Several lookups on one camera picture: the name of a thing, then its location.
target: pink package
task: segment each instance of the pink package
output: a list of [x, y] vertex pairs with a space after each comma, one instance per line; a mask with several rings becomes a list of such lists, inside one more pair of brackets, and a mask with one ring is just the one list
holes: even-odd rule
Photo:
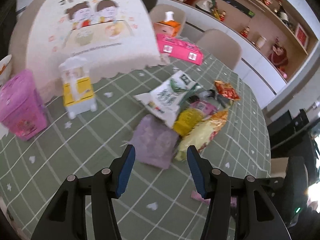
[[202, 100], [191, 103], [190, 108], [195, 108], [195, 109], [200, 110], [201, 112], [204, 113], [205, 116], [212, 115], [218, 111], [218, 109], [215, 106], [211, 105], [210, 103], [208, 103], [206, 101], [202, 101]]
[[158, 33], [156, 35], [160, 53], [169, 53], [171, 57], [182, 59], [193, 64], [201, 65], [203, 54], [200, 49], [189, 42], [168, 37]]
[[162, 169], [170, 167], [179, 135], [162, 121], [147, 114], [133, 133], [129, 144], [136, 149], [136, 159]]
[[47, 127], [32, 72], [23, 70], [0, 90], [0, 122], [22, 140]]
[[[202, 203], [207, 204], [207, 205], [210, 204], [210, 200], [211, 200], [211, 199], [202, 198], [201, 195], [198, 192], [196, 192], [195, 190], [193, 190], [191, 192], [191, 198], [193, 198], [194, 200], [197, 200], [197, 201], [201, 201]], [[237, 207], [237, 198], [236, 197], [231, 197], [230, 206], [235, 207], [235, 208]]]

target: yellow and white toy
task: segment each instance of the yellow and white toy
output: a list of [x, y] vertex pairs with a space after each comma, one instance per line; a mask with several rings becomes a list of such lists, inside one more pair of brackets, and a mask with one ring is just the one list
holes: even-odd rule
[[70, 119], [77, 114], [97, 110], [87, 65], [85, 58], [75, 56], [59, 66], [63, 81], [63, 104]]

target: purple cloth bag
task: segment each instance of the purple cloth bag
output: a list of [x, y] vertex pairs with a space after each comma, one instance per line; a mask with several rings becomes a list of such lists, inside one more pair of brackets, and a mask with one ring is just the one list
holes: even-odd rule
[[179, 135], [151, 114], [142, 118], [129, 144], [136, 149], [139, 162], [167, 169]]

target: metal screw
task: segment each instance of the metal screw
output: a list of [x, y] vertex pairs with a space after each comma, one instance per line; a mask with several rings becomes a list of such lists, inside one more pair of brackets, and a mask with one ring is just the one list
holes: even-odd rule
[[101, 172], [102, 174], [109, 174], [111, 170], [109, 168], [104, 168]]
[[69, 175], [67, 177], [67, 181], [74, 181], [76, 179], [76, 176], [75, 175]]
[[221, 171], [219, 169], [213, 169], [212, 173], [215, 175], [219, 175], [221, 173]]
[[249, 182], [254, 182], [254, 181], [255, 181], [254, 176], [249, 175], [249, 176], [247, 177], [247, 181], [249, 181]]

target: cartoon boy and girl illustration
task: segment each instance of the cartoon boy and girl illustration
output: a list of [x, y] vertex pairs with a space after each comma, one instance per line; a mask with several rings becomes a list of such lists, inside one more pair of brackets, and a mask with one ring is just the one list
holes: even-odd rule
[[119, 5], [112, 0], [102, 0], [94, 12], [89, 2], [85, 1], [67, 9], [65, 14], [68, 14], [72, 29], [75, 30], [95, 23], [115, 21], [118, 7]]

